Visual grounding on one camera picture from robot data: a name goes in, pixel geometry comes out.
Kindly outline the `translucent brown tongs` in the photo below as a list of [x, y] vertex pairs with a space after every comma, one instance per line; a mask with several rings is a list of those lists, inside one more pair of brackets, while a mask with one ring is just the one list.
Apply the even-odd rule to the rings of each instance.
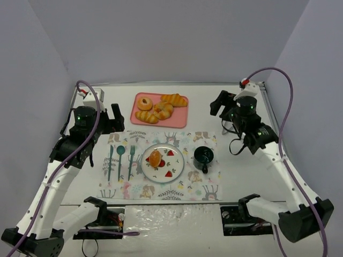
[[226, 122], [225, 120], [222, 120], [222, 121], [221, 121], [221, 126], [222, 126], [222, 132], [221, 132], [221, 134], [222, 134], [222, 135], [225, 135], [225, 134], [228, 134], [228, 133], [230, 133], [230, 134], [236, 134], [236, 132], [234, 131], [233, 127], [231, 126], [230, 128], [227, 128], [227, 127], [226, 127], [226, 124], [227, 124], [227, 122]]

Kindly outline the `patterned paper placemat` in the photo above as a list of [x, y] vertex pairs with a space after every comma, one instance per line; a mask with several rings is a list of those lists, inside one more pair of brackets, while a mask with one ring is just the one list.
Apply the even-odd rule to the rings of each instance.
[[[193, 153], [199, 146], [206, 146], [217, 153], [217, 135], [214, 132], [144, 132], [127, 131], [113, 133], [109, 136], [107, 152], [102, 165], [99, 182], [99, 198], [123, 200], [169, 200], [169, 201], [203, 201], [220, 200], [221, 171], [215, 157], [209, 165], [208, 174], [195, 168]], [[168, 143], [183, 155], [184, 169], [181, 175], [171, 183], [159, 184], [147, 179], [141, 170], [141, 156], [150, 146]], [[108, 182], [108, 159], [110, 145], [114, 148], [110, 182]], [[121, 162], [121, 179], [118, 173], [118, 146], [125, 147]], [[131, 177], [128, 181], [130, 146], [135, 145]]]

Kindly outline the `striped bread roll upper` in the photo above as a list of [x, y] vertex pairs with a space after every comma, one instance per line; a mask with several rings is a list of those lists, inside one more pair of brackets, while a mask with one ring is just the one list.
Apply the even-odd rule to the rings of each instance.
[[170, 103], [173, 107], [188, 106], [187, 100], [178, 93], [161, 95], [160, 100]]

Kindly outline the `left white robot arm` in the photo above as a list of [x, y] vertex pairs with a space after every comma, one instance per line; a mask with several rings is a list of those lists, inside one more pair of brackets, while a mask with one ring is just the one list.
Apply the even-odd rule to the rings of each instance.
[[64, 244], [83, 227], [106, 217], [106, 202], [89, 196], [77, 210], [56, 220], [56, 214], [72, 181], [79, 174], [103, 134], [124, 131], [124, 117], [118, 104], [111, 105], [114, 119], [106, 110], [79, 106], [74, 109], [74, 126], [54, 146], [44, 179], [26, 214], [14, 228], [4, 230], [1, 240], [28, 256], [59, 256]]

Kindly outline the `dark green mug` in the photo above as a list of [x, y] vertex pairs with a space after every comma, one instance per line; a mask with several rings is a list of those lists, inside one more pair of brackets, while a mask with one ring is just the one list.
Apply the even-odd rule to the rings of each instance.
[[213, 159], [213, 150], [206, 146], [197, 147], [193, 153], [193, 164], [195, 168], [201, 170], [203, 174], [208, 174], [208, 168]]

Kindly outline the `pink plastic tray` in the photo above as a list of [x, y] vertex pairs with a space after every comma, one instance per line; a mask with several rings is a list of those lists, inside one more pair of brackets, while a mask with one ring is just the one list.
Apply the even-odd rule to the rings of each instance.
[[160, 97], [164, 95], [164, 93], [148, 93], [148, 92], [140, 92], [137, 93], [135, 96], [135, 100], [132, 105], [130, 121], [132, 124], [135, 125], [142, 125], [142, 126], [155, 126], [155, 127], [168, 127], [174, 129], [181, 129], [187, 125], [188, 120], [188, 108], [187, 107], [176, 107], [172, 116], [166, 120], [158, 121], [156, 124], [149, 124], [146, 122], [142, 122], [135, 117], [135, 112], [139, 111], [137, 106], [137, 101], [141, 97], [148, 97], [152, 100], [153, 104], [156, 104], [160, 101]]

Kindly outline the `striped bread roll lower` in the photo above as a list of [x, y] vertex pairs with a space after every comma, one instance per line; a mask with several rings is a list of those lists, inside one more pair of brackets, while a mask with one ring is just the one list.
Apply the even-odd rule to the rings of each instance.
[[137, 111], [135, 112], [135, 117], [144, 123], [148, 124], [156, 124], [158, 123], [159, 119], [149, 111]]

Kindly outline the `teal plastic knife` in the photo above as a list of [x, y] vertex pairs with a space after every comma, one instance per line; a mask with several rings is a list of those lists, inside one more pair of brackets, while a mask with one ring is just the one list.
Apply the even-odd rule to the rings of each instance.
[[114, 153], [114, 148], [112, 145], [110, 145], [110, 152], [109, 152], [109, 159], [108, 159], [108, 182], [110, 182], [113, 153]]

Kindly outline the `small glazed oval bun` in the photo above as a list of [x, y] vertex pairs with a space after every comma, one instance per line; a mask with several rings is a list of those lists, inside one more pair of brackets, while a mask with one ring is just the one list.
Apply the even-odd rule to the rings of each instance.
[[151, 167], [156, 168], [160, 165], [162, 160], [162, 155], [158, 150], [154, 150], [151, 152], [149, 156], [149, 164]]

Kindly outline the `teal plastic spoon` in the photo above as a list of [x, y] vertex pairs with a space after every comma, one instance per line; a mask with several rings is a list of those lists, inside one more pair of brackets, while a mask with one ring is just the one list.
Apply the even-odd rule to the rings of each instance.
[[125, 147], [120, 145], [116, 148], [116, 152], [118, 154], [118, 173], [117, 173], [117, 180], [120, 181], [121, 179], [121, 162], [122, 162], [122, 156], [125, 153]]

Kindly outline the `aluminium side rail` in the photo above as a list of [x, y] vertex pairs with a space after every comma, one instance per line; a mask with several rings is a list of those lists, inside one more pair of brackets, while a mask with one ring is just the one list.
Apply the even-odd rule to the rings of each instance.
[[276, 134], [279, 137], [279, 143], [281, 143], [281, 150], [279, 150], [279, 146], [277, 144], [276, 149], [277, 152], [275, 153], [277, 156], [277, 159], [275, 161], [273, 161], [274, 163], [283, 163], [284, 161], [288, 160], [288, 156], [287, 156], [287, 152], [284, 151], [284, 139], [283, 139], [283, 131], [284, 131], [284, 127], [287, 121], [287, 118], [289, 116], [292, 104], [293, 104], [293, 98], [294, 98], [294, 90], [293, 87], [290, 88], [290, 98], [289, 98], [289, 104], [285, 113], [284, 118], [282, 119], [281, 123], [279, 124], [277, 121], [277, 118], [275, 116], [274, 110], [272, 108], [272, 104], [269, 100], [268, 94], [267, 94], [267, 88], [266, 88], [266, 84], [265, 82], [262, 82], [259, 85], [260, 91], [261, 91], [261, 95], [264, 101], [264, 104], [266, 106], [266, 110], [269, 116], [269, 119], [271, 121], [272, 124], [272, 128], [274, 129], [274, 131], [276, 132]]

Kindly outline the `white watermelon pattern plate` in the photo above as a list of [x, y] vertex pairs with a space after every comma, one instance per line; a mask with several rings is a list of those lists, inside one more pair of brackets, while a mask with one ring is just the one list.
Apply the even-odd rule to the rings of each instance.
[[[149, 163], [150, 154], [157, 150], [162, 157], [163, 165], [154, 168]], [[184, 169], [184, 158], [176, 147], [168, 143], [158, 143], [148, 147], [141, 156], [141, 170], [144, 176], [159, 184], [171, 183]]]

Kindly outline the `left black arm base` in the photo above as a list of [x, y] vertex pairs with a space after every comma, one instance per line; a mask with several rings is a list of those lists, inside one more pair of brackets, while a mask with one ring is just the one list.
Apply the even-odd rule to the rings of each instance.
[[106, 230], [111, 232], [123, 232], [123, 225], [125, 219], [124, 208], [109, 208], [102, 220], [89, 223], [83, 229], [90, 229], [91, 232], [80, 232], [75, 234], [73, 240], [115, 240], [122, 239], [122, 235], [110, 235], [106, 233], [97, 233], [94, 230]]

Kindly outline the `teal plastic fork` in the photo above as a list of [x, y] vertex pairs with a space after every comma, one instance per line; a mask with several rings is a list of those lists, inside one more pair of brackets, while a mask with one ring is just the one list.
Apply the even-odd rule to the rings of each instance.
[[132, 169], [132, 163], [133, 163], [133, 157], [135, 155], [135, 145], [130, 146], [130, 159], [129, 159], [129, 168], [128, 168], [128, 181], [130, 180], [131, 177], [131, 169]]

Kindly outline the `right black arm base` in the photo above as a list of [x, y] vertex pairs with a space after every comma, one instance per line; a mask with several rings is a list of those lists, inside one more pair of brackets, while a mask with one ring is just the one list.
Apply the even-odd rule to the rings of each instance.
[[260, 236], [272, 235], [271, 223], [260, 218], [251, 218], [245, 221], [239, 212], [238, 205], [220, 205], [223, 235], [234, 236]]

